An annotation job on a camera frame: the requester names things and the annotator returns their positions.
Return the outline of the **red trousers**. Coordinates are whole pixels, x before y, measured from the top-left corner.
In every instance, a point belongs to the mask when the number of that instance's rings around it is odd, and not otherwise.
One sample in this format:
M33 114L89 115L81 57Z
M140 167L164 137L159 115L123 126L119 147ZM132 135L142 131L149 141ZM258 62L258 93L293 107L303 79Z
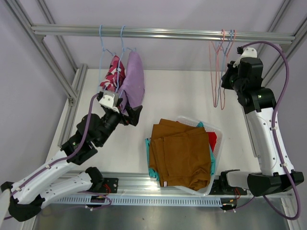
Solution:
M208 134L211 150L214 151L214 148L217 142L217 135L215 132L207 132L207 134Z

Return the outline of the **blue wire hanger lilac trousers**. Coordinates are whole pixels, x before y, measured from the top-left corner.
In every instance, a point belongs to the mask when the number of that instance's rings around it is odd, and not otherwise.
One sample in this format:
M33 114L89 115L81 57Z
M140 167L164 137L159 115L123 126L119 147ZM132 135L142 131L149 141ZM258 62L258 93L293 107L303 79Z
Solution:
M120 30L120 40L121 40L121 50L122 50L122 52L121 52L121 55L119 57L119 61L118 61L118 65L117 65L117 81L116 81L117 87L116 87L115 93L117 93L119 88L120 88L120 85L119 85L119 79L120 79L119 74L121 72L120 63L121 63L121 60L123 58L124 53L126 52L127 49L130 50L131 52L136 52L137 51L136 48L130 48L130 47L126 47L125 46L124 40L123 40L123 32L124 32L125 27L126 26L123 25L121 30Z

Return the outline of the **blue wire hanger floral trousers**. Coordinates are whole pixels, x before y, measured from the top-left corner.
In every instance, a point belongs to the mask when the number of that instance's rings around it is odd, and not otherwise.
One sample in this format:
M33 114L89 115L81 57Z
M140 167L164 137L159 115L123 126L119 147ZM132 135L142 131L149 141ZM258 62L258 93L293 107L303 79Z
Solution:
M104 57L104 53L105 52L108 52L111 54L111 56L115 56L116 53L112 53L110 50L108 49L105 49L105 46L104 46L104 41L103 41L103 36L102 36L102 29L103 29L103 26L100 25L99 26L99 38L100 38L100 44L101 44L101 56L100 56L100 60L99 60L99 71L98 71L98 86L97 86L97 92L100 92L101 90L101 82L102 82L102 73L101 73L101 70L102 70L102 64L103 64L103 57Z

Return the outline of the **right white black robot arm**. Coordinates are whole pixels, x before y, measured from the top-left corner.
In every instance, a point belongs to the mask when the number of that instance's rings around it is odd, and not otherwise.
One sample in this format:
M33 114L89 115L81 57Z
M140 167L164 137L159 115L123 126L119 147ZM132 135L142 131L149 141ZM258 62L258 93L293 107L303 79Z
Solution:
M276 100L273 91L262 86L262 70L259 58L244 57L239 63L228 63L222 77L222 87L234 90L244 109L260 165L260 172L224 172L226 177L218 182L224 194L241 187L259 197L289 191L291 182L299 185L304 181L303 173L295 171L287 156L277 118L272 118Z

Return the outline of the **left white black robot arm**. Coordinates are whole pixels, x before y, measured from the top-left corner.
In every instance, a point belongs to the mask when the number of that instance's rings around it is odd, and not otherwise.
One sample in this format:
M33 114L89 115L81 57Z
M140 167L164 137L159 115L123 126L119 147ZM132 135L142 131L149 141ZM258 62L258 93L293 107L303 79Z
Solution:
M19 182L4 182L1 185L2 191L9 189L11 192L8 212L12 218L23 222L63 196L82 191L99 192L103 188L105 179L96 167L89 167L64 182L55 181L94 156L117 125L136 126L142 106L126 106L126 115L107 108L104 111L103 117L93 113L84 116L77 125L76 133L62 144L52 159L32 174Z

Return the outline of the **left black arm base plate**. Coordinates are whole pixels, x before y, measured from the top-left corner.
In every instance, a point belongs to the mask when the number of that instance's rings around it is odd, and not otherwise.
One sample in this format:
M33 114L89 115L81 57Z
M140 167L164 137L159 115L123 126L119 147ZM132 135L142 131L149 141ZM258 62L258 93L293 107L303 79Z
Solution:
M104 178L102 187L99 192L105 194L116 194L118 192L118 178Z

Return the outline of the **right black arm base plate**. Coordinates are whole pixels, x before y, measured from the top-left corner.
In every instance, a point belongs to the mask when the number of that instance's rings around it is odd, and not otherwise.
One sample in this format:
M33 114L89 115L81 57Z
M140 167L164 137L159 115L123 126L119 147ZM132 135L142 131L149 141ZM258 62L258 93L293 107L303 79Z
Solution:
M222 180L215 179L209 195L247 195L247 191L240 187L231 187Z

